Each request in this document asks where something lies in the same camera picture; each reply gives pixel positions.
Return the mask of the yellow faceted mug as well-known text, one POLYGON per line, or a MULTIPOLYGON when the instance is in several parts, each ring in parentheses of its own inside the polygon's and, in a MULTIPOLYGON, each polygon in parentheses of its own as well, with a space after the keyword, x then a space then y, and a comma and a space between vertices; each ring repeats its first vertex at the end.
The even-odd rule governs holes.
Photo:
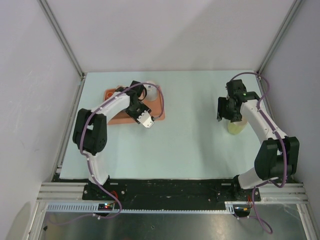
POLYGON ((227 124, 227 130, 232 135, 238 135, 244 130, 247 124, 248 124, 247 120, 235 121, 235 122, 229 121, 227 124))

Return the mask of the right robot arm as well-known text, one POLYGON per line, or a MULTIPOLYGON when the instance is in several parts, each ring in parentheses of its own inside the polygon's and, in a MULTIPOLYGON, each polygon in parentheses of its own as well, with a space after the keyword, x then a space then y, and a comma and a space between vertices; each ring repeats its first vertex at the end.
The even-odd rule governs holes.
POLYGON ((282 188, 288 177, 297 172, 300 142, 282 131, 261 106, 261 97, 247 91, 240 79, 226 83, 227 95, 218 98, 217 120, 225 119, 231 127, 249 124, 254 130, 260 148, 250 170, 235 177, 232 197, 238 201, 249 195, 249 189, 281 179, 282 188))

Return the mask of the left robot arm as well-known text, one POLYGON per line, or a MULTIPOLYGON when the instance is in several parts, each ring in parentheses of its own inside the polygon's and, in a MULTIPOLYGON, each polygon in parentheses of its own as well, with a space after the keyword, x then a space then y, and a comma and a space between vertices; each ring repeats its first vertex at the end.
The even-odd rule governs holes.
POLYGON ((111 194, 111 187, 105 184, 109 174, 99 159, 99 153, 104 150, 108 140, 107 125, 117 114, 125 112, 136 123, 151 128, 154 124, 151 109, 140 100, 146 91, 141 82, 133 81, 129 87, 118 87, 100 106, 82 108, 77 113, 72 141, 86 157, 90 180, 96 184, 93 193, 101 200, 111 194))

